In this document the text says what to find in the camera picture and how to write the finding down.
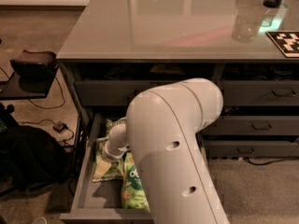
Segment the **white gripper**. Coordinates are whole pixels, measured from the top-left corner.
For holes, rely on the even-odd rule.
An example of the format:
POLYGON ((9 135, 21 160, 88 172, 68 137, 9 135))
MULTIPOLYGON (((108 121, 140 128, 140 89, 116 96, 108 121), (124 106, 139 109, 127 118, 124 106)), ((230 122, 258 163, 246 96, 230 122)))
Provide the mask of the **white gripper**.
MULTIPOLYGON (((97 138, 96 141, 106 142, 108 137, 97 138)), ((129 145, 126 142, 112 143, 107 141, 103 149, 103 158, 106 160, 100 160, 95 168, 93 177, 95 179, 101 179, 105 173, 110 169, 111 162, 118 161, 122 158, 123 154, 127 152, 129 145)))

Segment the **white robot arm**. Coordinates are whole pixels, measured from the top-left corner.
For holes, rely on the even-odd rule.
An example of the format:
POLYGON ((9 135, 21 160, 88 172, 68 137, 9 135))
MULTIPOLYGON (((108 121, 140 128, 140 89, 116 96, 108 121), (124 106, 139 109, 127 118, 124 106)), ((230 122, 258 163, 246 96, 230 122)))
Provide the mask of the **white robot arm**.
POLYGON ((230 224, 195 137, 222 107, 213 82, 188 79, 139 93, 110 130, 103 158, 132 152, 154 224, 230 224))

